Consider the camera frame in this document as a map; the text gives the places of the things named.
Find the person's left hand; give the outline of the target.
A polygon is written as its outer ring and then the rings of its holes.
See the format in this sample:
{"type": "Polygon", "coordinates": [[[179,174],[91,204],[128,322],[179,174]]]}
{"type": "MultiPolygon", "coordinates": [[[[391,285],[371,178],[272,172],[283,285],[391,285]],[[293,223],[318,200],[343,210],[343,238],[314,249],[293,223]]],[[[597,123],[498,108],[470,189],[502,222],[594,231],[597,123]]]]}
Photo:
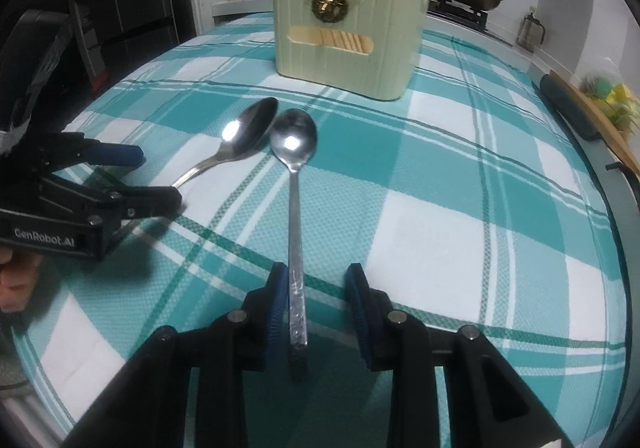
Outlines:
{"type": "Polygon", "coordinates": [[[22,312],[40,277],[43,257],[31,252],[0,249],[0,308],[5,314],[22,312]]]}

